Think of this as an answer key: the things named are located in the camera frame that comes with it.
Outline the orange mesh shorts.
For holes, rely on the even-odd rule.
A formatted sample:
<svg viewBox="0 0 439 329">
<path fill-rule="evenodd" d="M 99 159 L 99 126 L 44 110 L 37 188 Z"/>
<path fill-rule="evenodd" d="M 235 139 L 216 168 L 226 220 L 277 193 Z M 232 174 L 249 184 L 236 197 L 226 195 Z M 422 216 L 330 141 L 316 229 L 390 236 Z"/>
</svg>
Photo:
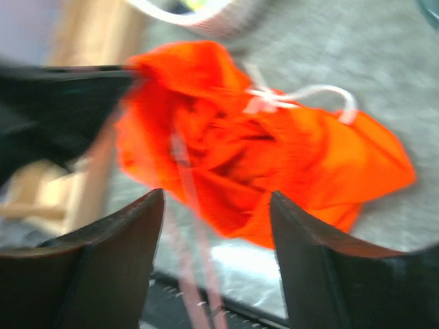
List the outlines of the orange mesh shorts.
<svg viewBox="0 0 439 329">
<path fill-rule="evenodd" d="M 280 191 L 347 232 L 366 202 L 416 181 L 398 138 L 349 103 L 329 112 L 266 88 L 219 43 L 176 42 L 130 58 L 120 169 L 190 206 L 217 233 L 273 248 Z"/>
</svg>

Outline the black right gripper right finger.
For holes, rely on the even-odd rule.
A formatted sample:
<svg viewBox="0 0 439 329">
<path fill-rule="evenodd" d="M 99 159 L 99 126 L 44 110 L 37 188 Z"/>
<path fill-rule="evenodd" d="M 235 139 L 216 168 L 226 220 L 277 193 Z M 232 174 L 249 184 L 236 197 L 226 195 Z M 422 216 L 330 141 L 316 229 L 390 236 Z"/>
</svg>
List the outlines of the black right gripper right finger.
<svg viewBox="0 0 439 329">
<path fill-rule="evenodd" d="M 290 328 L 437 328 L 438 246 L 399 252 L 344 233 L 280 192 L 270 220 Z"/>
</svg>

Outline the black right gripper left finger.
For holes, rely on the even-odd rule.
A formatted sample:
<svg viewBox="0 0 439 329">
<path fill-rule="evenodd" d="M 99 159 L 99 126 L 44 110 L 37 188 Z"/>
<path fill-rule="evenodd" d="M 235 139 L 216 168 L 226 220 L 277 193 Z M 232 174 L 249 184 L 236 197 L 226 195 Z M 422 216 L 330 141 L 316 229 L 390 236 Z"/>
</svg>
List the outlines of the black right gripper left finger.
<svg viewBox="0 0 439 329">
<path fill-rule="evenodd" d="M 2 328 L 137 328 L 164 195 L 33 248 L 1 251 Z"/>
</svg>

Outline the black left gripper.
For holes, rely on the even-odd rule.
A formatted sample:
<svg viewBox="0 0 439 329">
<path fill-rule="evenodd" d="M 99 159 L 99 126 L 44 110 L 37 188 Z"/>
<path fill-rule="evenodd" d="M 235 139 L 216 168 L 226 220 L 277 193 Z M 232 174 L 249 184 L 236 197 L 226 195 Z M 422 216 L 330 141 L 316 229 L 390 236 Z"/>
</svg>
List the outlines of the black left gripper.
<svg viewBox="0 0 439 329">
<path fill-rule="evenodd" d="M 67 172 L 134 82 L 119 65 L 35 66 L 1 60 L 1 183 L 33 162 Z"/>
</svg>

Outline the pink wire hanger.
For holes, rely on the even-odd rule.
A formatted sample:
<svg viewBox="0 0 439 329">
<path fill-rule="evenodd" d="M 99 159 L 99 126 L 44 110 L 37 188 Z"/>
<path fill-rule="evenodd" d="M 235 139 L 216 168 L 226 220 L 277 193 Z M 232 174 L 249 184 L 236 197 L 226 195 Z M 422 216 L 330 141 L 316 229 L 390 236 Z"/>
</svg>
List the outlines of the pink wire hanger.
<svg viewBox="0 0 439 329">
<path fill-rule="evenodd" d="M 122 114 L 123 108 L 116 108 L 113 111 L 97 141 L 97 149 L 100 149 L 101 143 L 108 144 L 110 148 L 109 159 L 106 161 L 110 173 L 104 181 L 104 196 L 101 202 L 103 208 L 100 210 L 104 215 L 115 210 L 122 201 L 128 202 L 134 199 L 130 190 L 121 185 L 122 182 L 127 182 L 128 178 L 119 172 L 115 162 L 117 135 L 115 124 Z M 169 142 L 188 205 L 183 206 L 169 195 L 165 196 L 164 224 L 159 241 L 168 244 L 178 262 L 176 273 L 178 286 L 191 325 L 194 328 L 227 328 L 226 314 L 219 292 L 220 284 L 211 259 L 209 235 L 202 220 L 196 214 L 199 204 L 189 170 L 187 146 L 177 132 L 171 134 Z"/>
</svg>

